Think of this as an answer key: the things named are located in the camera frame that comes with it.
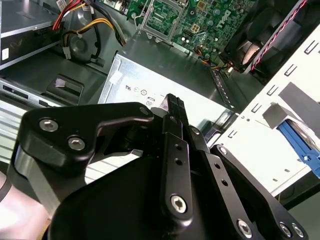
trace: cooling fan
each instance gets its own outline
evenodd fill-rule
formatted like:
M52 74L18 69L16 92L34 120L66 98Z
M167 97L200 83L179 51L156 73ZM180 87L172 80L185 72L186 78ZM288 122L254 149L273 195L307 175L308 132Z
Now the cooling fan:
M266 84L319 24L319 13L319 0L257 0L220 58Z

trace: black fan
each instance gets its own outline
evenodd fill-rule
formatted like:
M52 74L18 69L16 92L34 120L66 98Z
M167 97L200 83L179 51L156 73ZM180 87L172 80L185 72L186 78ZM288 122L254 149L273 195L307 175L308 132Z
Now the black fan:
M289 17L291 10L296 8L297 1L257 0L221 53L221 59L232 63L239 72L244 72L277 28ZM318 25L319 6L319 0L309 0L263 55L255 71L265 81L278 71L289 54L298 47L298 43Z

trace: blue drive latch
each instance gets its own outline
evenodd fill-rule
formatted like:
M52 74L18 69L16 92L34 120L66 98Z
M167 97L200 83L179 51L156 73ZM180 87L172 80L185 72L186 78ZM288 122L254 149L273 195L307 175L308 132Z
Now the blue drive latch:
M284 135L287 141L291 144L294 151L298 154L301 161L307 164L312 172L320 178L320 151L311 141L303 138L293 127L294 123L290 120L285 120L277 129Z

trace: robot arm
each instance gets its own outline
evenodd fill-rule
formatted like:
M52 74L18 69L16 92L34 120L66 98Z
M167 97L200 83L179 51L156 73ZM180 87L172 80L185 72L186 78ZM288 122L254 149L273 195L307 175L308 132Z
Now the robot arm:
M303 227L222 145L208 149L184 103L37 109L21 121L8 177L52 216L50 240L308 239ZM142 157L86 185L89 163Z

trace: printed symbol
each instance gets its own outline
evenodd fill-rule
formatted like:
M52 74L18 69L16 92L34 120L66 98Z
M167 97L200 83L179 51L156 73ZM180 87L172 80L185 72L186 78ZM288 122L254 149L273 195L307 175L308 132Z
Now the printed symbol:
M141 90L141 95L142 95L142 96L147 95L147 91L146 91L146 90Z

